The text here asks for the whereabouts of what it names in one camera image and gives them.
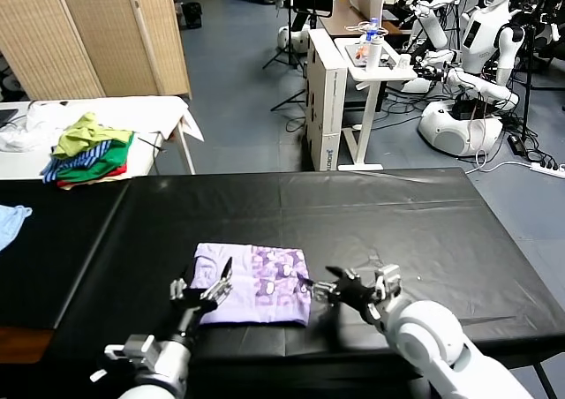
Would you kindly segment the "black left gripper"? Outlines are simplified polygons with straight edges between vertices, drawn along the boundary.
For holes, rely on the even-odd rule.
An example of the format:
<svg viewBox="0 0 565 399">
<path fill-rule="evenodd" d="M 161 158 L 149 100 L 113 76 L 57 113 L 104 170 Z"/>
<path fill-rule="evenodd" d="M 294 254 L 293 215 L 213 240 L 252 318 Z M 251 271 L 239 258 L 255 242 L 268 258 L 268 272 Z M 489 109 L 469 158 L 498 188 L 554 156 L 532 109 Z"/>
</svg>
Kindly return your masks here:
<svg viewBox="0 0 565 399">
<path fill-rule="evenodd" d="M 173 333 L 180 337 L 193 337 L 205 315 L 216 310 L 232 290 L 232 258 L 228 258 L 220 278 L 206 291 L 203 289 L 188 290 L 184 294 L 186 282 L 177 278 L 170 283 L 170 300 L 174 317 Z"/>
</svg>

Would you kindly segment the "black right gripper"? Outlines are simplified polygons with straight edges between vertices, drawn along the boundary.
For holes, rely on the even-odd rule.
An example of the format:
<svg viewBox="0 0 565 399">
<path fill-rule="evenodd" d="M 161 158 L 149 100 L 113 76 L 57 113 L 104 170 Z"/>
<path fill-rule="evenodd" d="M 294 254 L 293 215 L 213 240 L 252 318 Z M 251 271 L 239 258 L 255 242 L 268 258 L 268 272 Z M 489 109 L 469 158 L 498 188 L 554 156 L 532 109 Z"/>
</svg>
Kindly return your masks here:
<svg viewBox="0 0 565 399">
<path fill-rule="evenodd" d="M 308 291 L 313 300 L 334 305 L 342 303 L 356 311 L 364 322 L 377 322 L 380 312 L 377 309 L 377 296 L 374 287 L 360 282 L 360 275 L 351 268 L 326 266 L 335 282 L 316 282 L 298 274 L 298 284 Z"/>
</svg>

